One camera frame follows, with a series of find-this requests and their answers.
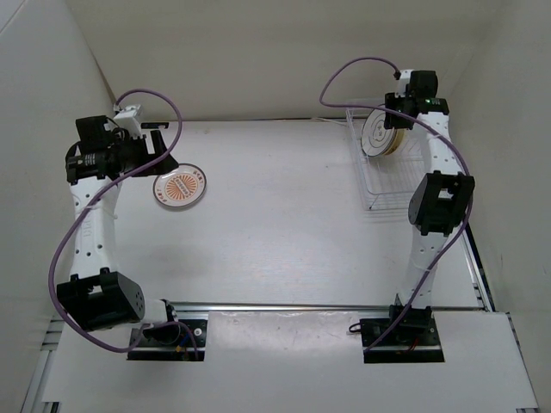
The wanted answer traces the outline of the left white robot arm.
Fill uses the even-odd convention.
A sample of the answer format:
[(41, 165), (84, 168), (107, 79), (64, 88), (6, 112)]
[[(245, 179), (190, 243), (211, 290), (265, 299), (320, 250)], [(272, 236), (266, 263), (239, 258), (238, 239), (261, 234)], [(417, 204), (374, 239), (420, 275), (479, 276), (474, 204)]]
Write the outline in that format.
[(114, 118), (78, 119), (76, 127), (79, 141), (65, 156), (65, 170), (75, 214), (82, 222), (73, 237), (70, 279), (56, 286), (55, 295), (86, 332), (151, 324), (152, 336), (171, 344), (181, 332), (173, 308), (165, 299), (146, 298), (115, 260), (115, 205), (121, 190), (115, 179), (165, 153), (162, 134), (142, 133), (137, 108)]

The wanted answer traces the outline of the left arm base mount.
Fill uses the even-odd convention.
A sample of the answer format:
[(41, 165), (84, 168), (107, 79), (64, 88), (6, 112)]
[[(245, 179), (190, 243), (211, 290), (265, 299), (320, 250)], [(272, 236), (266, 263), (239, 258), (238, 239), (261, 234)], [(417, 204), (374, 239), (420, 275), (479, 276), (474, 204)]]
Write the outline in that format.
[(207, 345), (207, 313), (172, 306), (170, 321), (186, 325), (171, 325), (153, 332), (144, 332), (139, 344), (127, 354), (128, 361), (203, 362)]

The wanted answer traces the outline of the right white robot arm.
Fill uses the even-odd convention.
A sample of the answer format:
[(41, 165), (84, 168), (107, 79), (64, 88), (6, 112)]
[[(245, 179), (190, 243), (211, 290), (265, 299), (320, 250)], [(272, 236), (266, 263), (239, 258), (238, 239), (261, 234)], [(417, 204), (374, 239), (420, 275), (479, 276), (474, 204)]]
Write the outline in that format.
[(465, 230), (475, 181), (451, 142), (449, 106), (436, 96), (436, 73), (403, 70), (394, 76), (398, 86), (385, 96), (384, 127), (416, 139), (424, 165), (408, 206), (412, 248), (406, 275), (387, 321), (389, 338), (405, 344), (418, 333), (416, 321), (428, 323), (436, 266)]

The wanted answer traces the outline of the orange sunburst plate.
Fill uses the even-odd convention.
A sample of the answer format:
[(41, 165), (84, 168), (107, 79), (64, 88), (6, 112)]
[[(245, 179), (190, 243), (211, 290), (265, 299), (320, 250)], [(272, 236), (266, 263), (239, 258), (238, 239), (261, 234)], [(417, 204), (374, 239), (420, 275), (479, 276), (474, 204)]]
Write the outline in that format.
[(207, 193), (207, 176), (192, 163), (180, 163), (170, 173), (158, 176), (152, 191), (159, 205), (169, 209), (188, 209)]

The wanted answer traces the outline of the white plate green rim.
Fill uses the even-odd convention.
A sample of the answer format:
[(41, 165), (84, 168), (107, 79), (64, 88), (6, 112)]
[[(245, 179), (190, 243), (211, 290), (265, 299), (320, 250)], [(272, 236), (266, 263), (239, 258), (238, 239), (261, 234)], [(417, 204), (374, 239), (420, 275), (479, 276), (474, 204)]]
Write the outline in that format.
[(397, 143), (397, 132), (385, 128), (386, 114), (373, 110), (363, 122), (361, 129), (361, 147), (366, 157), (390, 155)]

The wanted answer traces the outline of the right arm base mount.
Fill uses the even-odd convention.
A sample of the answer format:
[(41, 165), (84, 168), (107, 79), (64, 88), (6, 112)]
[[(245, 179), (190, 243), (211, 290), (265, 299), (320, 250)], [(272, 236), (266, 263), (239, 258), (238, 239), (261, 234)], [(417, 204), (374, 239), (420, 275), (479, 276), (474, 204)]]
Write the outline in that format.
[(371, 348), (404, 307), (391, 305), (385, 317), (360, 318), (349, 326), (350, 334), (361, 337), (365, 364), (444, 363), (444, 354), (433, 311), (410, 309), (382, 340)]

